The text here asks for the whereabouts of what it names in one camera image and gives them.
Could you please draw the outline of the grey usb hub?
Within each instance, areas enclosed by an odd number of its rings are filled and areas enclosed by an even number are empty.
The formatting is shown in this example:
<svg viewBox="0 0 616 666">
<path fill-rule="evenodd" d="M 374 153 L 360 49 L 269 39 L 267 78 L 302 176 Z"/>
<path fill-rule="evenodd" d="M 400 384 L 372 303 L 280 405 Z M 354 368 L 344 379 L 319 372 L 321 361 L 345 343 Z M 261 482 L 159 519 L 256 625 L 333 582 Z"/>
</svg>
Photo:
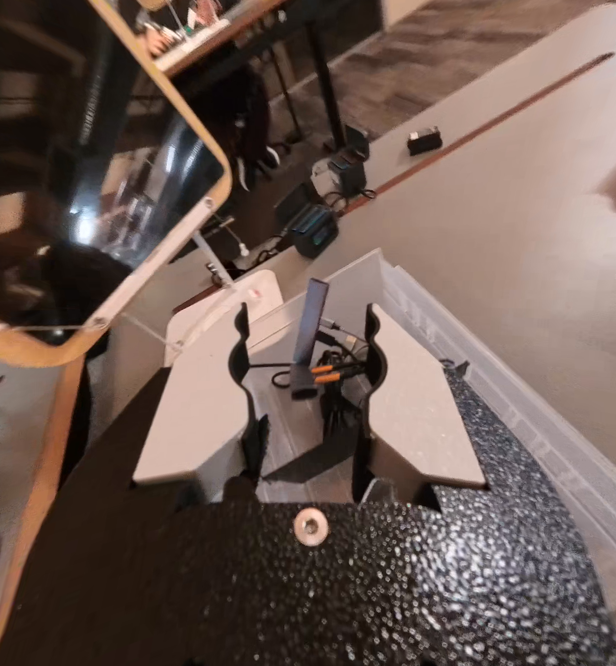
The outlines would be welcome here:
<svg viewBox="0 0 616 666">
<path fill-rule="evenodd" d="M 251 365 L 283 364 L 266 368 L 253 368 L 245 379 L 254 397 L 255 406 L 267 407 L 281 400 L 294 401 L 316 398 L 319 388 L 311 371 L 312 357 L 329 285 L 318 279 L 309 279 L 303 296 L 290 300 L 276 311 L 251 325 L 248 353 Z M 287 390 L 272 385 L 273 372 L 288 371 L 284 381 Z"/>
</svg>

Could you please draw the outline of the black power station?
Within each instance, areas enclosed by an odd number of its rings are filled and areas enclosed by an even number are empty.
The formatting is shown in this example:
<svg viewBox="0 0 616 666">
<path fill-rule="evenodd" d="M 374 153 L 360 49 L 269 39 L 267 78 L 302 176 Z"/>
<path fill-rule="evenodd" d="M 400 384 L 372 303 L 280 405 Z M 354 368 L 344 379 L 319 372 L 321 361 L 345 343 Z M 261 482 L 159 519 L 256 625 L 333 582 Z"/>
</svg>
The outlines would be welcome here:
<svg viewBox="0 0 616 666">
<path fill-rule="evenodd" d="M 310 179 L 276 204 L 274 218 L 298 254 L 307 259 L 315 259 L 338 236 L 337 216 Z"/>
</svg>

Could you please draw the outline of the black battery charger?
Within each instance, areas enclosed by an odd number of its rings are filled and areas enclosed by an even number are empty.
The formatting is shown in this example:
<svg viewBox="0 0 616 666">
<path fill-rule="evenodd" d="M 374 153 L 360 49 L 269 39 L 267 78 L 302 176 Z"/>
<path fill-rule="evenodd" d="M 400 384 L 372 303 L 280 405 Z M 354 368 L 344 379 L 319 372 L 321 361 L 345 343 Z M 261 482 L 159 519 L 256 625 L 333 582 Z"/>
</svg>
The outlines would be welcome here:
<svg viewBox="0 0 616 666">
<path fill-rule="evenodd" d="M 347 198 L 360 195 L 367 186 L 364 169 L 370 157 L 369 137 L 365 132 L 345 125 L 345 147 L 316 162 L 311 180 L 318 195 L 325 198 L 337 193 Z"/>
</svg>

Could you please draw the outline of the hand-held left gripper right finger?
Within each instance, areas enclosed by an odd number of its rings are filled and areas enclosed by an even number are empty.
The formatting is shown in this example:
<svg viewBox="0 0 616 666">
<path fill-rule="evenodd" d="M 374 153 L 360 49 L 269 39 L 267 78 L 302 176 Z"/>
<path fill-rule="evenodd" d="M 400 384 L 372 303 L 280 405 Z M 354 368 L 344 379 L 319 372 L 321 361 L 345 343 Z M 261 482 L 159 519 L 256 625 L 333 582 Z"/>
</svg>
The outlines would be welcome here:
<svg viewBox="0 0 616 666">
<path fill-rule="evenodd" d="M 398 501 L 436 504 L 433 486 L 487 490 L 443 365 L 379 304 L 366 308 L 368 344 L 354 501 L 387 480 Z"/>
</svg>

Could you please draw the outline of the small black box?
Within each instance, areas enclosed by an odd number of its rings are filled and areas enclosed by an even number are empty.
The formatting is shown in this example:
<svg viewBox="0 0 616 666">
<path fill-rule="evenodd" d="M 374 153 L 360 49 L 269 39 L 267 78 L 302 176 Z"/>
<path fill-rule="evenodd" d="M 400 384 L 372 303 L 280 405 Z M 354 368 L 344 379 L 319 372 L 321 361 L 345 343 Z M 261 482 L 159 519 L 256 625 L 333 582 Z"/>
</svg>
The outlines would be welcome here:
<svg viewBox="0 0 616 666">
<path fill-rule="evenodd" d="M 441 149 L 442 135 L 437 127 L 416 130 L 408 135 L 406 148 L 409 156 L 418 156 Z"/>
</svg>

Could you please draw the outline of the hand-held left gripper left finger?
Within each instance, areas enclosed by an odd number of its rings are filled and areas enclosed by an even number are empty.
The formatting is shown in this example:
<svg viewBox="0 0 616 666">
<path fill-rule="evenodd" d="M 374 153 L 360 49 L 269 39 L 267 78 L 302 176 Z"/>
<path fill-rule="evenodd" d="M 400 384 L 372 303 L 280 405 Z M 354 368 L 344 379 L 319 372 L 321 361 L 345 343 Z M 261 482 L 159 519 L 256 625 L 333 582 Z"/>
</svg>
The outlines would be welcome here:
<svg viewBox="0 0 616 666">
<path fill-rule="evenodd" d="M 259 478 L 266 444 L 244 385 L 249 336 L 248 307 L 238 304 L 174 361 L 133 473 L 136 486 L 187 481 L 213 502 L 230 478 Z"/>
</svg>

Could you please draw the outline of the white mirror stand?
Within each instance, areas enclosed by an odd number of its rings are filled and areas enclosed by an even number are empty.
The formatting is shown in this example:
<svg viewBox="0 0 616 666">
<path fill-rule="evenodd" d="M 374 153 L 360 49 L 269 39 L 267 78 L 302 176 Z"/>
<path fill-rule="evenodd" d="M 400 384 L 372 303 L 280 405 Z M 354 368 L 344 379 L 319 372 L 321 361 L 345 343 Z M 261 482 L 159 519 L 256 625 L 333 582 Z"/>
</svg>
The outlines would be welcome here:
<svg viewBox="0 0 616 666">
<path fill-rule="evenodd" d="M 171 365 L 184 349 L 211 328 L 231 306 L 237 303 L 247 304 L 248 317 L 254 322 L 283 304 L 278 279 L 273 271 L 266 269 L 260 272 L 249 271 L 235 280 L 208 244 L 204 229 L 210 225 L 211 219 L 219 216 L 218 209 L 221 206 L 221 203 L 215 201 L 214 196 L 206 195 L 180 222 L 180 225 L 195 224 L 190 236 L 187 238 L 178 236 L 179 244 L 176 247 L 156 248 L 138 270 L 123 281 L 118 291 L 112 294 L 100 309 L 84 324 L 75 327 L 75 331 L 89 338 L 89 342 L 84 344 L 85 348 L 92 348 L 95 341 L 102 337 L 115 321 L 126 317 L 163 344 L 168 354 L 165 359 L 166 365 Z M 168 334 L 159 333 L 146 321 L 134 318 L 130 307 L 135 307 L 149 286 L 156 287 L 159 279 L 169 276 L 170 261 L 178 256 L 183 243 L 188 240 L 195 243 L 201 260 L 212 264 L 217 281 L 210 286 L 215 287 L 215 290 L 206 296 L 206 305 L 198 306 L 196 314 L 184 315 L 178 329 L 170 329 Z"/>
</svg>

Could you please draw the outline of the clear plastic storage bin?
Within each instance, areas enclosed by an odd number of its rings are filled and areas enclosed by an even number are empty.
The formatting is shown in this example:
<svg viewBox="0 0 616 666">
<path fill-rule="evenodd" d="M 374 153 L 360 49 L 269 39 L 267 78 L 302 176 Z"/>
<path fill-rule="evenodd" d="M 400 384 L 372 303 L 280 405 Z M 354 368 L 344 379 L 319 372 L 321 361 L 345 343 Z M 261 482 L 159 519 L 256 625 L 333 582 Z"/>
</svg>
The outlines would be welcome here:
<svg viewBox="0 0 616 666">
<path fill-rule="evenodd" d="M 464 379 L 529 451 L 572 512 L 603 573 L 616 557 L 616 466 L 520 379 L 432 294 L 379 249 L 330 276 L 327 317 L 381 299 L 385 310 L 434 357 L 468 362 Z"/>
</svg>

